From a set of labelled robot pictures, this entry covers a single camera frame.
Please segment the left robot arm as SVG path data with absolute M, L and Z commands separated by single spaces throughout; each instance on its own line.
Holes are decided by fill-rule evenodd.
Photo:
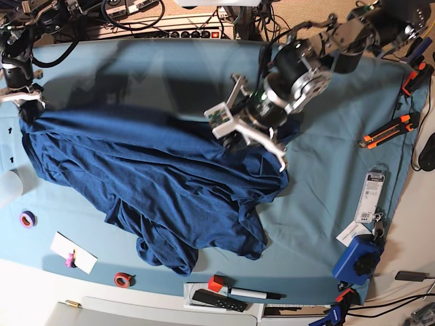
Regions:
M 346 22 L 334 14 L 324 22 L 305 21 L 283 33 L 286 43 L 277 52 L 270 40 L 259 53 L 254 91 L 237 107 L 227 105 L 224 126 L 212 133 L 226 147 L 240 135 L 246 145 L 261 144 L 285 167 L 285 149 L 277 138 L 290 115 L 301 112 L 320 95 L 334 73 L 355 70 L 365 51 L 376 57 L 384 47 L 399 50 L 428 27 L 431 1 L 375 1 L 356 7 Z

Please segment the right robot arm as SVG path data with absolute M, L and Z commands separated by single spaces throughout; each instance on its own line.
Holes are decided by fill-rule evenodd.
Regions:
M 68 23 L 85 16 L 89 1 L 21 1 L 1 17 L 1 103 L 11 102 L 20 112 L 46 107 L 43 88 L 35 82 L 43 69 L 59 65 L 78 45 L 73 40 L 65 52 L 52 62 L 34 58 L 33 48 L 45 34 L 59 32 Z

